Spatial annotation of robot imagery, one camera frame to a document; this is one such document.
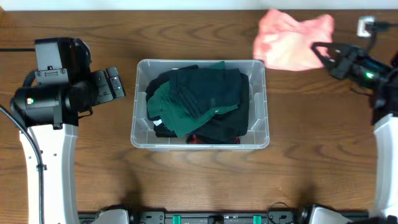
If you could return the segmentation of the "pink garment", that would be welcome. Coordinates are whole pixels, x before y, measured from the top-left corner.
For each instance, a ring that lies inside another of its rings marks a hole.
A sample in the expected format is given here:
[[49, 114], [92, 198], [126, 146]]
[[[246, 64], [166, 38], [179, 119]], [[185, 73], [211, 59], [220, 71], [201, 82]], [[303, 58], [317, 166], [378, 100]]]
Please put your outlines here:
[[329, 14], [296, 21], [287, 13], [271, 9], [259, 21], [252, 56], [274, 70], [304, 71], [322, 68], [312, 51], [315, 42], [332, 42], [334, 19]]

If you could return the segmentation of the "dark green garment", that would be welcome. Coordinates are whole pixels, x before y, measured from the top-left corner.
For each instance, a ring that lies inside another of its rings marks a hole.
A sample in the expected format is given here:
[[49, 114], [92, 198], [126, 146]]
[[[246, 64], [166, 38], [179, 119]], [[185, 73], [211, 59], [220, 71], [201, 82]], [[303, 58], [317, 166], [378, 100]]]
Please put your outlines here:
[[[198, 69], [198, 65], [191, 65], [177, 70]], [[220, 62], [208, 68], [226, 69], [224, 63]], [[170, 98], [169, 75], [173, 70], [161, 73], [157, 78], [150, 81], [146, 88], [147, 116], [151, 121], [161, 120], [169, 130], [174, 131], [177, 137], [192, 133], [216, 115], [224, 115], [233, 110], [216, 109], [206, 112], [199, 118], [193, 118], [188, 110], [181, 104]]]

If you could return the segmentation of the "clear plastic storage bin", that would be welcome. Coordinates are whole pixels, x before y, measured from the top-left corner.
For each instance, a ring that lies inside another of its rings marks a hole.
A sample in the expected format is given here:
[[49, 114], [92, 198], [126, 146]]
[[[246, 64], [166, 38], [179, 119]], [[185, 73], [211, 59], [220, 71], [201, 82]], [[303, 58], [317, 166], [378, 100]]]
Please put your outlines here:
[[269, 116], [266, 94], [266, 68], [260, 60], [225, 60], [226, 69], [238, 69], [249, 80], [249, 119], [246, 135], [239, 144], [187, 144], [184, 138], [158, 138], [154, 123], [147, 118], [145, 90], [150, 81], [169, 70], [198, 65], [208, 68], [219, 60], [163, 60], [144, 59], [137, 64], [134, 109], [132, 114], [131, 144], [151, 151], [170, 150], [230, 150], [263, 149], [270, 142]]

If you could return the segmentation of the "dark navy garment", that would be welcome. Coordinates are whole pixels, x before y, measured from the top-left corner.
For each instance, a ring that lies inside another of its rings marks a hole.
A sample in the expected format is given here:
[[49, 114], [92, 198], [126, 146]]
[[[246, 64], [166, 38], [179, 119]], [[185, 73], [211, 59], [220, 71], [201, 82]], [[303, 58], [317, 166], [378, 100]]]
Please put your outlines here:
[[210, 110], [237, 108], [242, 85], [238, 69], [173, 70], [169, 75], [170, 98], [181, 103], [193, 118]]

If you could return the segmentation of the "red navy plaid shirt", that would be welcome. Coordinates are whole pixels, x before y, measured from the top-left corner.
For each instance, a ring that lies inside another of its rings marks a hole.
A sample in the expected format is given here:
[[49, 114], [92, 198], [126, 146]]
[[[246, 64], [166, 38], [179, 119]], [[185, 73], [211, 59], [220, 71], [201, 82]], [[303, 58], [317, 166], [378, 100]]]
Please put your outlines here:
[[240, 139], [238, 137], [235, 137], [227, 141], [220, 141], [220, 140], [209, 139], [204, 136], [196, 134], [190, 134], [186, 140], [186, 143], [187, 144], [240, 144]]

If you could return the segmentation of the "black garment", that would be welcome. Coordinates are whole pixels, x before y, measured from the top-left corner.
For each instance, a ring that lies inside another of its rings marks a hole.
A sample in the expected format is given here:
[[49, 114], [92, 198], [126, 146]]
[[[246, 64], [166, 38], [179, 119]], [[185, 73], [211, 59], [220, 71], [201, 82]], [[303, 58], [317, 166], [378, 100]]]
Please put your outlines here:
[[248, 76], [241, 73], [243, 88], [240, 94], [239, 108], [224, 115], [216, 115], [202, 127], [192, 133], [186, 134], [180, 138], [190, 134], [204, 136], [209, 139], [227, 141], [235, 137], [240, 138], [247, 133], [249, 119], [249, 80]]

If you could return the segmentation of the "black cloth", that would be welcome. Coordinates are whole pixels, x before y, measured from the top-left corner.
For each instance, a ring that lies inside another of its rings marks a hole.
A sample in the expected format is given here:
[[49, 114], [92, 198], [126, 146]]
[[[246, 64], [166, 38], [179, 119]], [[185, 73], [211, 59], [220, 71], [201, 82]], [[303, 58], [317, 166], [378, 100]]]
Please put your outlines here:
[[174, 131], [171, 131], [166, 127], [166, 125], [161, 121], [154, 121], [154, 131], [158, 138], [176, 138], [177, 135]]

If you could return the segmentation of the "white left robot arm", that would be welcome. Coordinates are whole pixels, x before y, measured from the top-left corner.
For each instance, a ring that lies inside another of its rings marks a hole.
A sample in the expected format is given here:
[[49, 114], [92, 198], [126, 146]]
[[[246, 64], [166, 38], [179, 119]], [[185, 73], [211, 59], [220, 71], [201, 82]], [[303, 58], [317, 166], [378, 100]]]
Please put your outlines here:
[[91, 72], [47, 67], [30, 73], [11, 100], [27, 167], [29, 223], [78, 223], [78, 122], [93, 107], [124, 97], [116, 67]]

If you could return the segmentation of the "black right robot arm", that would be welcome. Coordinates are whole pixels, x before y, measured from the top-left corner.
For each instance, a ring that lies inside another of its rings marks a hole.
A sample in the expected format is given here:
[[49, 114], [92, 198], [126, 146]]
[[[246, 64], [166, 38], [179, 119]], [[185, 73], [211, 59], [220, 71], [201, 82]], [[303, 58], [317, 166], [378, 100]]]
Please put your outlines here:
[[333, 78], [349, 79], [372, 91], [376, 193], [369, 217], [357, 223], [397, 223], [397, 67], [372, 58], [355, 45], [315, 42], [311, 49]]

